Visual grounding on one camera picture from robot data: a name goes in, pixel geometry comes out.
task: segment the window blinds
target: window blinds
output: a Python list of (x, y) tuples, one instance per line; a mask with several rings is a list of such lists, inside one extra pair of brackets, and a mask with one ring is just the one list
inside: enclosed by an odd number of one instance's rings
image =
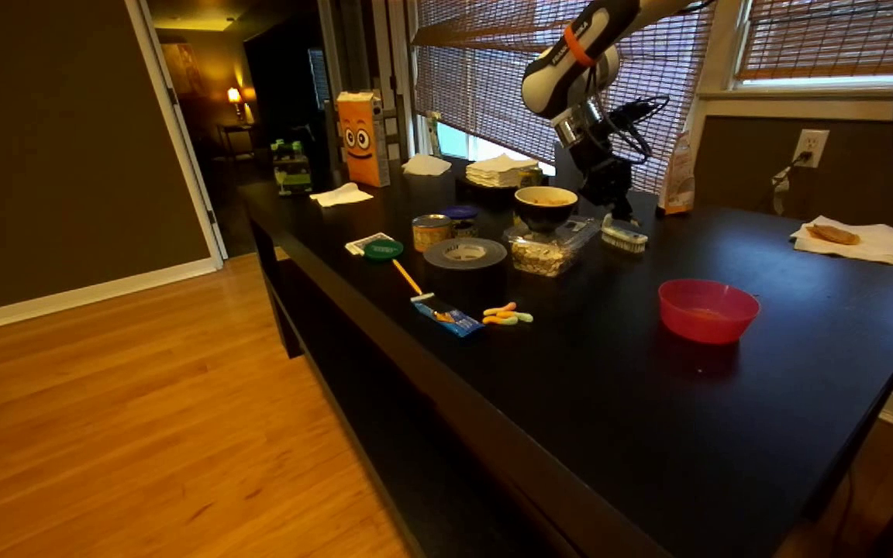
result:
[[(587, 0), (423, 0), (416, 35), (416, 106), (445, 125), (488, 137), (539, 161), (556, 158), (556, 130), (521, 106), (525, 65), (561, 39)], [(620, 40), (622, 69), (605, 108), (640, 96), (670, 96), (643, 120), (653, 158), (635, 167), (635, 189), (653, 194), (687, 116), (704, 55), (709, 11), (662, 19)]]
[(753, 0), (742, 80), (893, 74), (893, 0)]

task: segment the wall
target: wall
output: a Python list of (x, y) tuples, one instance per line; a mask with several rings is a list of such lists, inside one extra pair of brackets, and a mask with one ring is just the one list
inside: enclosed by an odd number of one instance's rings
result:
[(887, 120), (706, 119), (699, 156), (699, 204), (772, 211), (772, 174), (802, 128), (831, 140), (822, 167), (790, 174), (788, 215), (893, 223), (893, 143)]
[(200, 259), (125, 4), (0, 4), (0, 308)]

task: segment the napkin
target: napkin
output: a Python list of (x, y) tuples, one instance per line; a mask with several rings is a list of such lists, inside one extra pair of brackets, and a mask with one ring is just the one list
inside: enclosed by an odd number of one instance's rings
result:
[(440, 177), (445, 174), (450, 161), (443, 158), (431, 158), (431, 156), (416, 156), (402, 165), (407, 174), (417, 174), (417, 177)]
[(344, 184), (339, 189), (328, 189), (328, 194), (315, 194), (309, 195), (315, 204), (321, 208), (331, 208), (331, 204), (359, 204), (359, 203), (369, 203), (372, 195), (363, 194), (357, 184)]
[[(812, 235), (808, 228), (835, 228), (835, 230), (853, 233), (857, 241), (853, 246), (829, 241), (829, 240)], [(819, 215), (814, 222), (790, 233), (790, 240), (798, 251), (838, 255), (848, 260), (874, 260), (874, 264), (893, 267), (893, 228), (887, 223), (848, 228), (848, 223)]]

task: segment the orange box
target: orange box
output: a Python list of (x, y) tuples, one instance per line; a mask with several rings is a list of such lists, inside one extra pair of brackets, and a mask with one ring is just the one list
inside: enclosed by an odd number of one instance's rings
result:
[(339, 93), (339, 134), (347, 165), (347, 179), (359, 186), (388, 186), (385, 130), (382, 130), (382, 96)]

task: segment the doorway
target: doorway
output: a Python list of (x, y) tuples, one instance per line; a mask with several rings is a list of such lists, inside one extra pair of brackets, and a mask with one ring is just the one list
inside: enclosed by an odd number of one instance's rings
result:
[(189, 137), (200, 189), (230, 259), (253, 249), (240, 204), (274, 179), (275, 140), (302, 140), (312, 179), (328, 184), (328, 125), (309, 50), (321, 54), (315, 4), (245, 0), (220, 14), (139, 0)]

